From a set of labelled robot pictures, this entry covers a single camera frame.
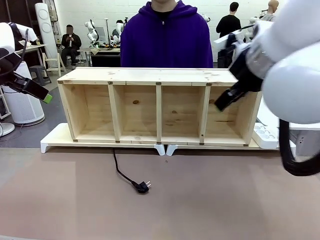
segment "mannequin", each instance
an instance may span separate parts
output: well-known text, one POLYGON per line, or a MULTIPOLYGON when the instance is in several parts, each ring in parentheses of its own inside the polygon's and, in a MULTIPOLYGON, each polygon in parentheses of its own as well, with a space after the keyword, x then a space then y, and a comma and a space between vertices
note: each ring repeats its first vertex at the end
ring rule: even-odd
POLYGON ((271 0, 268 3, 268 11, 267 13, 261 18, 261 20, 274 22, 275 16, 274 13, 277 11, 279 6, 279 2, 277 0, 271 0))

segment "purple hoodie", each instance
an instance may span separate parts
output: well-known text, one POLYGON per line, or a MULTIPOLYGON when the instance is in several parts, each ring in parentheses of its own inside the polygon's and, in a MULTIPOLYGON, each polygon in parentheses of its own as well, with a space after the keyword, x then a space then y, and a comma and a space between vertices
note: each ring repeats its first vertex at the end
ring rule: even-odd
POLYGON ((121 66, 213 68, 209 27, 196 7, 181 0, 165 21, 147 2, 124 27, 121 66))

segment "desk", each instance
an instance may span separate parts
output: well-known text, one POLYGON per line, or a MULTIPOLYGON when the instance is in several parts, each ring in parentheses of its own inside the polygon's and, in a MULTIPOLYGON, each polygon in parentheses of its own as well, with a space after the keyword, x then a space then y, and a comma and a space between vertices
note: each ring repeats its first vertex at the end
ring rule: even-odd
POLYGON ((91 53, 96 55, 98 53, 120 53, 120 48, 82 48, 78 50, 79 53, 85 54, 86 62, 88 63, 89 67, 91 66, 91 53))
MULTIPOLYGON (((41 59, 42 52, 40 54, 40 51, 41 51, 40 48, 41 47, 45 47, 45 46, 46 46, 46 44, 27 46, 26 49, 25 49, 25 53, 37 52, 40 65, 43 66, 43 62, 42 62, 42 59, 41 59)), ((21 55, 23 53, 23 49, 19 50, 19 51, 15 51, 15 53, 18 54, 18 55, 21 55)))

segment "seated person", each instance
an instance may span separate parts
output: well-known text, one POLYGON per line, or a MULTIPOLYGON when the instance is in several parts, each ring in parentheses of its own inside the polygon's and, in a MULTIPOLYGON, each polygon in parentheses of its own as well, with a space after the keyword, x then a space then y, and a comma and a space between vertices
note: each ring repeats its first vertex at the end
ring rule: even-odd
POLYGON ((80 54, 77 50, 81 47, 80 37, 74 34, 74 27, 72 25, 66 26, 66 34, 62 37, 62 50, 61 58, 65 66, 67 66, 67 56, 71 57, 72 69, 76 68, 76 56, 80 54))

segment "white shelf base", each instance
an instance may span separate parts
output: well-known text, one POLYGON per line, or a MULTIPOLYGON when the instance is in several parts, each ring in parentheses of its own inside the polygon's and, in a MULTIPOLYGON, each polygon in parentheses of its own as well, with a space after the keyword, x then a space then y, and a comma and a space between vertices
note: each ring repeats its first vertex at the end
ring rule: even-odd
POLYGON ((166 155, 172 156, 177 149, 208 149, 208 150, 264 150, 264 151, 278 151, 279 146, 276 149, 262 149, 258 144, 251 139, 249 146, 208 146, 208 145, 168 145, 166 149, 166 155))
POLYGON ((92 148, 149 148, 156 149, 160 156, 166 154, 163 144, 132 144, 132 143, 100 143, 74 142, 67 123, 60 123, 41 142, 41 153, 46 153, 50 147, 92 147, 92 148))
POLYGON ((208 145, 168 145, 167 151, 163 144, 133 144, 133 143, 101 143, 74 142, 67 123, 60 123, 41 142, 41 153, 46 153, 50 147, 92 147, 92 148, 149 148, 156 149, 160 156, 172 156, 176 149, 208 149, 208 150, 265 150, 252 139, 249 146, 208 146, 208 145))

